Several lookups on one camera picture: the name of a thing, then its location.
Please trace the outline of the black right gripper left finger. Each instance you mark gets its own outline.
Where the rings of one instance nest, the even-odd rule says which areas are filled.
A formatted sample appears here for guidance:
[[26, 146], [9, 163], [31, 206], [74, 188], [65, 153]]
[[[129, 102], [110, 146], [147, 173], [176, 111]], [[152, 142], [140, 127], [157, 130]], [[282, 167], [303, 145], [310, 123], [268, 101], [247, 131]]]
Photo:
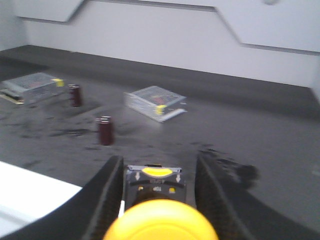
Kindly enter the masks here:
[[3, 239], [102, 240], [119, 215], [123, 187], [124, 158], [114, 155], [72, 198]]

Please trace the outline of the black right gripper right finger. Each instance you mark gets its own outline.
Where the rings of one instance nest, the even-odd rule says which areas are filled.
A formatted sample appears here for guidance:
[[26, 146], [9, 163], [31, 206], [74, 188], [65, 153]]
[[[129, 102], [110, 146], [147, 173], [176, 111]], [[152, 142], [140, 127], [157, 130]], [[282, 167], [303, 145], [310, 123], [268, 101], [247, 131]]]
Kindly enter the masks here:
[[320, 234], [279, 214], [245, 190], [218, 163], [200, 152], [196, 160], [195, 202], [220, 240], [318, 240]]

